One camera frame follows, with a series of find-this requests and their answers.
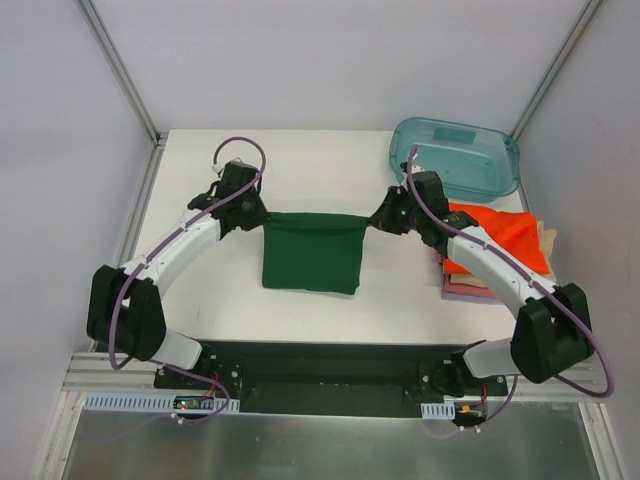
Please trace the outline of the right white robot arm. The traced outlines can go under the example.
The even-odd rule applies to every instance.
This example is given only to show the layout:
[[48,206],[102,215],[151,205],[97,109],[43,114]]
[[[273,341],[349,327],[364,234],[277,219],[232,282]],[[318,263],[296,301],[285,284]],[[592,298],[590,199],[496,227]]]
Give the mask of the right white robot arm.
[[426,246],[479,279],[513,315],[511,337],[480,341],[460,353],[450,369],[457,392],[473,394],[486,377],[498,375],[522,375],[541,384],[594,354],[585,293],[527,268],[471,215],[452,210],[436,173],[414,173],[389,187],[369,223],[395,235],[417,232]]

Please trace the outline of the green t shirt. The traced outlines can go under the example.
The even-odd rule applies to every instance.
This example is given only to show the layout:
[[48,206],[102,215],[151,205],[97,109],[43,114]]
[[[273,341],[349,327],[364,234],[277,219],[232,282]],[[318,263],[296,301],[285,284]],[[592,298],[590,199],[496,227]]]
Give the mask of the green t shirt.
[[353,295],[367,227],[356,215],[272,213],[264,225],[262,286]]

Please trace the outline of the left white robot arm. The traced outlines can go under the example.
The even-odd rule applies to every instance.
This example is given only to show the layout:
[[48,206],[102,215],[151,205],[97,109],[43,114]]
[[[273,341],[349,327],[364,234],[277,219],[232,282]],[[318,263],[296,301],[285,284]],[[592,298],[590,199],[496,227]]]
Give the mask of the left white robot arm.
[[191,262],[228,233],[266,222],[260,181],[259,169],[238,158],[228,162],[221,178],[189,202],[150,252],[119,268],[100,267],[92,278],[88,336],[111,354],[176,366],[188,388],[204,387],[211,377],[210,354],[199,341],[167,326],[162,298]]

